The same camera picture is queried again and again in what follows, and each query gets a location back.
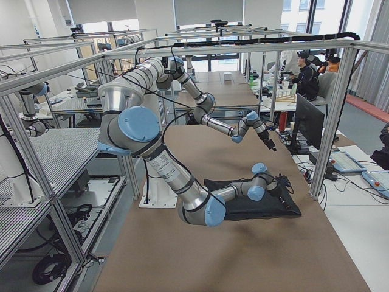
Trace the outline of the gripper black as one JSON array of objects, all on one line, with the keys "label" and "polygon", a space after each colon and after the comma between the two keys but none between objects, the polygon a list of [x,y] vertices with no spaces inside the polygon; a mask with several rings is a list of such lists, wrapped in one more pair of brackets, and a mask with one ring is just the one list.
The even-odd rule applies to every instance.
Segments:
[{"label": "gripper black", "polygon": [[290,205],[283,196],[283,186],[280,182],[274,179],[267,185],[267,191],[269,192],[270,196],[279,199],[286,210],[291,209]]},{"label": "gripper black", "polygon": [[276,151],[275,145],[272,144],[272,140],[269,138],[269,133],[266,127],[260,126],[256,128],[256,133],[258,137],[263,141],[263,143],[268,146],[268,149]]}]

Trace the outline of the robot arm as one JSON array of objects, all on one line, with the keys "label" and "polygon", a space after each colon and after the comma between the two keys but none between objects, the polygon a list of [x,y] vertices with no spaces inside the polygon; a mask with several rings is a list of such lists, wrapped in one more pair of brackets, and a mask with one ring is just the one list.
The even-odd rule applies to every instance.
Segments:
[{"label": "robot arm", "polygon": [[115,155],[143,158],[181,199],[179,216],[188,224],[217,226],[227,213],[226,202],[246,196],[260,201],[265,194],[289,209],[283,196],[282,177],[274,177],[265,164],[252,167],[254,177],[233,182],[214,192],[203,187],[165,145],[158,118],[142,106],[143,94],[135,87],[111,82],[98,90],[103,99],[103,118],[98,149]]},{"label": "robot arm", "polygon": [[195,101],[193,116],[198,124],[226,134],[236,143],[242,141],[249,128],[253,128],[264,144],[275,150],[275,144],[269,137],[266,126],[256,112],[252,111],[240,119],[235,127],[209,116],[208,113],[215,103],[214,96],[202,92],[196,86],[186,73],[183,62],[177,57],[149,58],[99,87],[103,117],[98,149],[115,155],[132,153],[138,156],[148,147],[155,145],[161,136],[159,119],[151,109],[142,105],[144,97],[146,94],[153,94],[155,89],[162,91],[170,88],[174,80],[178,81]]}]

